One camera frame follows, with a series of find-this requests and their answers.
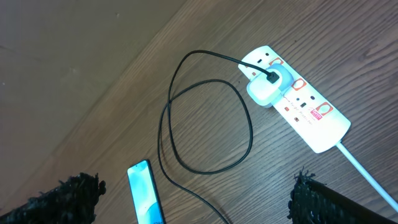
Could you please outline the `blue Galaxy smartphone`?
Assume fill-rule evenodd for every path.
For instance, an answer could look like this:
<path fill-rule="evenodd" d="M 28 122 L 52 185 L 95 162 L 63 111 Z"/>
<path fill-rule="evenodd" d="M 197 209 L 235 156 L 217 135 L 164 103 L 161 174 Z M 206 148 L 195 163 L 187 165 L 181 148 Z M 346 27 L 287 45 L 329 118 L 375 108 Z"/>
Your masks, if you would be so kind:
<path fill-rule="evenodd" d="M 127 170 L 138 224 L 166 224 L 152 166 L 148 159 Z"/>

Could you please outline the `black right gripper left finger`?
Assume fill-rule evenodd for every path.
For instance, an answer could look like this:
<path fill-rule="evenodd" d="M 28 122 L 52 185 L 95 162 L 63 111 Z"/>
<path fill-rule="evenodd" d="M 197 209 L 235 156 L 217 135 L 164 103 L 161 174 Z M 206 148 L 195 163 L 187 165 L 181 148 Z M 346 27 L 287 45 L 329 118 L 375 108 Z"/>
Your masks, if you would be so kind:
<path fill-rule="evenodd" d="M 95 206 L 106 193 L 106 182 L 98 175 L 79 173 L 27 203 L 1 215 L 1 224 L 91 224 Z"/>

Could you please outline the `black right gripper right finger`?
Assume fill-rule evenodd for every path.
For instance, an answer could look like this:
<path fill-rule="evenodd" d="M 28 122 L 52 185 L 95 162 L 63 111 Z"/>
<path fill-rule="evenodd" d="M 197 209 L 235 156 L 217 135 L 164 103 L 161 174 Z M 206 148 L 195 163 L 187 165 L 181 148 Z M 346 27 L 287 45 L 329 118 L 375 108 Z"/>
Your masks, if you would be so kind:
<path fill-rule="evenodd" d="M 287 218 L 293 224 L 397 224 L 314 180 L 300 170 L 294 177 Z"/>

